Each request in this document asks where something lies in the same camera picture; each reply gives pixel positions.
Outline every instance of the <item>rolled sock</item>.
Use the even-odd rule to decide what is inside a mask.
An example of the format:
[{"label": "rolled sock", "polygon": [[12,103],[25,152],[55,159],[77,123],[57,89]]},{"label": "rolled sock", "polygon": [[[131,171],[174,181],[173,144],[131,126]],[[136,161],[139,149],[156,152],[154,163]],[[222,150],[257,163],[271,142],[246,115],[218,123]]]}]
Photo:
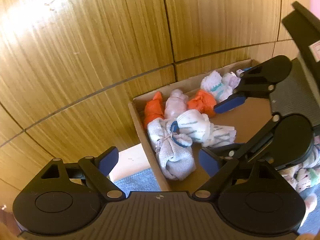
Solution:
[{"label": "rolled sock", "polygon": [[241,73],[243,73],[243,72],[244,72],[244,70],[238,69],[238,70],[236,71],[236,76],[237,76],[237,77],[240,77]]},{"label": "rolled sock", "polygon": [[300,224],[300,226],[302,226],[304,224],[304,222],[306,221],[308,215],[310,212],[314,211],[316,209],[317,206],[317,196],[314,193],[311,193],[305,200],[304,203],[306,204],[306,214]]},{"label": "rolled sock", "polygon": [[147,131],[163,175],[184,180],[196,169],[192,140],[186,134],[171,132],[172,122],[157,118],[148,124]]},{"label": "rolled sock", "polygon": [[287,178],[293,178],[295,173],[298,172],[298,170],[301,168],[302,168],[302,164],[300,163],[298,165],[292,166],[292,167],[287,168],[285,170],[281,170],[281,171],[279,171],[279,173],[282,175],[282,177],[284,177],[286,180],[288,180]]},{"label": "rolled sock", "polygon": [[303,168],[313,168],[320,165],[319,146],[313,146],[309,157],[302,163]]},{"label": "rolled sock", "polygon": [[291,185],[291,187],[294,188],[294,190],[297,188],[297,180],[295,178],[290,178],[289,176],[285,176],[284,179]]},{"label": "rolled sock", "polygon": [[193,142],[203,143],[210,134],[210,121],[206,114],[191,109],[177,117],[180,133],[191,137]]},{"label": "rolled sock", "polygon": [[162,94],[157,91],[153,96],[152,100],[146,103],[144,108],[144,121],[143,127],[147,129],[148,123],[156,118],[164,119],[164,109],[162,106]]},{"label": "rolled sock", "polygon": [[187,102],[188,109],[196,109],[201,114],[207,114],[209,118],[215,116],[214,106],[217,104],[214,96],[203,89],[199,89],[194,98]]},{"label": "rolled sock", "polygon": [[222,77],[222,84],[230,86],[232,89],[235,89],[241,81],[241,78],[237,77],[233,72],[226,73]]},{"label": "rolled sock", "polygon": [[297,192],[320,184],[320,168],[300,169],[297,174]]},{"label": "rolled sock", "polygon": [[188,96],[183,94],[180,89],[173,90],[165,103],[164,117],[166,119],[176,118],[187,111],[187,101]]},{"label": "rolled sock", "polygon": [[315,144],[320,144],[320,136],[315,136],[314,137],[314,141],[315,141]]},{"label": "rolled sock", "polygon": [[202,147],[211,146],[213,148],[234,143],[236,138],[236,130],[233,126],[223,126],[210,124],[210,134],[206,141],[202,143]]},{"label": "rolled sock", "polygon": [[201,89],[211,93],[218,103],[226,100],[233,91],[232,87],[224,85],[221,81],[220,74],[217,71],[212,71],[209,76],[203,78],[200,86]]}]

